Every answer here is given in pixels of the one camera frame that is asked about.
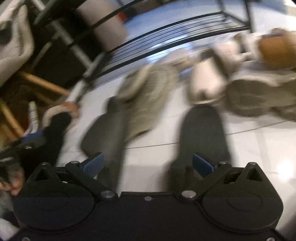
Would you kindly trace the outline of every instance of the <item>metal pole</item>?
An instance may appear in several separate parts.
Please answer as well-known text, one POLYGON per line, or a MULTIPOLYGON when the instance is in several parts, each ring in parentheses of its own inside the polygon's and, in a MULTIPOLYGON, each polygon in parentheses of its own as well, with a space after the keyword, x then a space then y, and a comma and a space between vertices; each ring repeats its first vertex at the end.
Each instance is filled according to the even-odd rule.
POLYGON ((249 0, 244 0, 246 10, 247 10, 247 15, 248 15, 248 23, 250 27, 251 33, 254 33, 254 26, 253 26, 253 21, 252 21, 252 16, 251 16, 251 11, 250 11, 250 2, 249 0))
MULTIPOLYGON (((31 2, 36 6, 39 11, 45 9, 45 5, 41 0, 31 0, 31 2)), ((68 32, 61 26, 61 24, 56 20, 51 23, 52 27, 57 31, 61 39, 64 41, 66 45, 73 43, 72 37, 68 34, 68 32)), ((90 58, 83 52, 83 50, 75 45, 71 48, 71 51, 77 57, 77 59, 83 64, 83 66, 88 69, 91 65, 90 58)))
POLYGON ((219 5, 219 7, 220 7, 220 10, 221 10, 222 12, 224 12, 224 11, 225 11, 225 7, 224 7, 223 0, 217 0, 217 2, 218 2, 218 5, 219 5))

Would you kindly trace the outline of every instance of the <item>metal bolt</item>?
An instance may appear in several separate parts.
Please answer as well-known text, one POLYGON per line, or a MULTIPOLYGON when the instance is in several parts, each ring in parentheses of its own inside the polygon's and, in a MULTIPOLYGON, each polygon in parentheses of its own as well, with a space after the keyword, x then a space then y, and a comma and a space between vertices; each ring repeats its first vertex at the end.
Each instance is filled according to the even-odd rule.
POLYGON ((182 192, 182 196, 185 198, 194 198, 196 196, 196 192, 191 190, 186 190, 182 192))
POLYGON ((107 199, 113 198, 115 196, 115 192, 110 191, 110 190, 105 190, 105 191, 102 191, 101 192, 101 196, 103 198, 107 198, 107 199))
POLYGON ((78 165, 80 162, 79 161, 72 161, 72 164, 78 165))
POLYGON ((147 197, 145 197, 144 199, 145 199, 145 201, 151 201, 151 200, 152 200, 152 197, 147 196, 147 197))

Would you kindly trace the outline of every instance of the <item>person's hand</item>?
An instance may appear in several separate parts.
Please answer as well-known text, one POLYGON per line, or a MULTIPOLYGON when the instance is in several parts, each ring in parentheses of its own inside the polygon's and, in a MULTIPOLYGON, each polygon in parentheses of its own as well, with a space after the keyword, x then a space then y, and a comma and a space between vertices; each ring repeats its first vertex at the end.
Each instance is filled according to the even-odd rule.
POLYGON ((72 101, 66 101, 62 104, 62 106, 67 107, 74 118, 79 117, 79 106, 76 103, 72 101))
POLYGON ((20 168, 18 170, 10 171, 8 175, 11 183, 0 182, 0 191, 10 191, 11 195, 16 196, 25 182, 24 170, 20 168))

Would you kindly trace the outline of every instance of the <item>black metal frame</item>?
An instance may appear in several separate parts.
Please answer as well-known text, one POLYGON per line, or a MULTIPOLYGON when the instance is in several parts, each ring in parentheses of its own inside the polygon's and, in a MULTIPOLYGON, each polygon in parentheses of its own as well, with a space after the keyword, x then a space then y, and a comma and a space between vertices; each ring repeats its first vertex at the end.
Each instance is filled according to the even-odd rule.
POLYGON ((13 200, 21 229, 10 241, 285 240, 275 230, 283 203, 254 162, 219 163, 181 192, 120 197, 83 171, 88 163, 38 166, 13 200))
MULTIPOLYGON (((80 34, 72 44, 70 44, 68 47, 71 48, 72 46, 76 45, 79 43, 80 40, 82 40, 85 36, 87 36, 92 30, 100 26, 101 24, 105 23, 107 20, 110 18, 116 16, 120 12, 134 6, 135 4, 144 1, 144 0, 133 0, 132 2, 122 6, 121 8, 118 8, 117 10, 113 11, 106 17, 100 19, 97 23, 92 25, 88 30, 80 34)), ((237 32, 237 31, 245 31, 245 30, 250 30, 253 32, 253 27, 252 27, 252 19, 250 16, 250 3, 249 0, 243 0, 247 12, 247 21, 243 21, 240 18, 233 16, 230 13, 227 13, 225 11, 225 7, 223 4, 222 0, 217 0, 218 5, 221 9, 220 12, 214 12, 214 13, 209 13, 205 15, 200 15, 200 16, 195 16, 192 18, 184 19, 181 21, 177 21, 168 25, 165 25, 163 27, 154 29, 152 31, 149 31, 145 34, 142 34, 138 37, 135 37, 122 45, 112 49, 111 51, 107 52, 106 58, 104 59, 104 62, 106 63, 107 60, 107 65, 100 65, 94 73, 88 78, 87 82, 92 82, 96 80, 98 77, 103 76, 105 74, 108 74, 114 70, 117 70, 121 67, 124 67, 128 64, 131 64, 135 61, 138 61, 140 59, 143 59, 145 57, 151 56, 153 54, 159 53, 161 51, 170 49, 172 47, 179 46, 181 44, 189 43, 195 40, 203 39, 203 38, 208 38, 220 34, 225 34, 225 33, 230 33, 230 32, 237 32), (172 29, 176 27, 179 30, 179 32, 174 32, 172 33, 172 29), (186 32, 189 29, 192 28, 198 28, 196 30, 190 30, 189 32, 186 32), (162 42, 157 42, 160 39, 155 40, 155 35, 159 32, 163 32, 162 35, 158 35, 156 37, 162 36, 160 39, 163 39, 162 42), (166 39, 166 37, 170 35, 174 35, 177 33, 181 33, 179 36, 174 36, 169 39, 166 39), (184 33, 189 33, 189 36, 184 37, 184 33), (145 39, 145 45, 148 45, 147 48, 144 48, 142 50, 139 50, 136 53, 132 53, 135 51, 133 49, 132 51, 129 51, 129 54, 125 53, 120 55, 120 53, 123 53, 127 50, 130 50, 132 48, 136 49, 141 49, 143 46, 140 46, 141 40, 145 39)))

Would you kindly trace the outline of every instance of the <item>cloth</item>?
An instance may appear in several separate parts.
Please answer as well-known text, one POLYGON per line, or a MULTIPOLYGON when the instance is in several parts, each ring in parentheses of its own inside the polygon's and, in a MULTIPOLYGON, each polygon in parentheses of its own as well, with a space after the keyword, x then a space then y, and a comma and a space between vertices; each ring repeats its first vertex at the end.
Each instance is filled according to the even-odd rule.
POLYGON ((34 51, 28 9, 22 4, 21 0, 13 0, 0 16, 0 29, 10 29, 11 35, 10 41, 6 43, 7 34, 0 34, 0 86, 31 57, 34 51))
POLYGON ((138 81, 138 75, 128 76, 127 82, 130 85, 127 86, 124 82, 117 93, 117 97, 124 102, 127 109, 128 133, 126 141, 130 141, 140 133, 153 128, 160 111, 167 102, 170 91, 175 88, 178 82, 178 71, 168 64, 154 64, 136 96, 131 95, 130 99, 121 99, 122 92, 126 93, 127 89, 134 89, 134 83, 138 81))
POLYGON ((0 240, 9 240, 13 237, 20 229, 13 226, 9 221, 0 218, 0 240))
POLYGON ((36 133, 39 129, 38 110, 35 101, 29 102, 28 115, 29 127, 25 131, 24 136, 31 133, 36 133))

